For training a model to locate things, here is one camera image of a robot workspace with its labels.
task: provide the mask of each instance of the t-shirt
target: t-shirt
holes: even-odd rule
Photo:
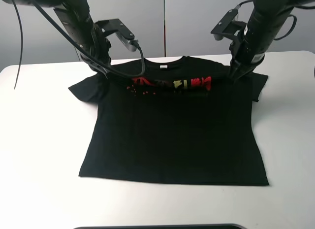
[[[69,88],[81,101],[98,103],[79,176],[269,185],[251,125],[252,100],[267,76],[253,73],[231,83],[228,66],[192,57],[145,65],[140,78],[97,74]],[[137,74],[141,61],[115,69]]]

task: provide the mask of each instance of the gray wall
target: gray wall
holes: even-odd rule
[[[166,55],[229,54],[228,39],[215,41],[210,34],[214,26],[238,3],[245,0],[165,0]],[[253,10],[248,3],[239,10],[239,20],[247,22]],[[315,10],[294,9],[298,22],[292,34],[275,41],[269,51],[307,50],[315,52]],[[288,19],[279,35],[284,35],[292,25]]]
[[[94,21],[120,18],[136,35],[146,57],[164,56],[164,0],[88,0]],[[30,6],[18,6],[24,31],[23,64],[79,61],[75,49],[40,13]],[[62,27],[51,8],[48,14]],[[0,1],[0,72],[16,65],[20,56],[20,29],[13,5]],[[115,35],[113,59],[139,58],[129,52]]]

